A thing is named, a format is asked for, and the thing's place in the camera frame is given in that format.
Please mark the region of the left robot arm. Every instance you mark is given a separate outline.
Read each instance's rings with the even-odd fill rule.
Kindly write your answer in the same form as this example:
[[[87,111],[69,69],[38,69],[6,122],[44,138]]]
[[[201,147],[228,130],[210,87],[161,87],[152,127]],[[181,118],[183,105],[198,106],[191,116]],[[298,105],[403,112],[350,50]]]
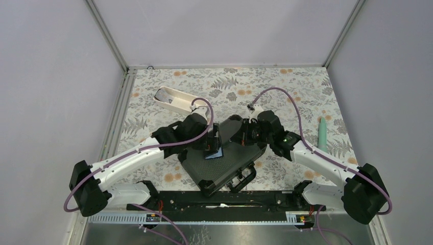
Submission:
[[[74,165],[69,182],[70,194],[63,209],[79,211],[88,217],[104,209],[139,204],[151,210],[158,205],[158,195],[145,181],[119,183],[119,180],[139,168],[180,154],[187,148],[213,155],[220,151],[220,125],[208,121],[205,115],[192,113],[183,121],[161,127],[151,137],[112,158],[93,164],[82,160]]]

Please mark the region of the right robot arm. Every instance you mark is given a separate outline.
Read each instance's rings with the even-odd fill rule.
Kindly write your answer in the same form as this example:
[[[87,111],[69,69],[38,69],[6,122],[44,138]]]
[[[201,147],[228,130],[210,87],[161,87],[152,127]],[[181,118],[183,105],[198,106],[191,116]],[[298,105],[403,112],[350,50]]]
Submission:
[[[272,111],[242,119],[231,140],[243,146],[265,143],[275,155],[317,171],[333,183],[328,186],[303,181],[295,186],[294,191],[298,193],[293,196],[293,204],[299,210],[311,205],[344,209],[355,221],[367,225],[381,214],[381,208],[390,198],[374,166],[368,163],[349,166],[311,146],[300,135],[285,130]]]

